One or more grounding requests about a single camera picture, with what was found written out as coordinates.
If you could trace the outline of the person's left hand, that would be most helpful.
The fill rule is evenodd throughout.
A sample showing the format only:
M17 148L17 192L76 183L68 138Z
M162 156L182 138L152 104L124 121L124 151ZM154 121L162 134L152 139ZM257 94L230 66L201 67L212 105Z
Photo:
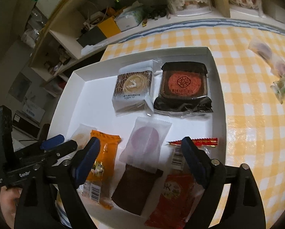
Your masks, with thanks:
M1 211L10 228L14 228L16 215L16 199L20 198L21 188L7 188L1 187L0 191L0 206Z

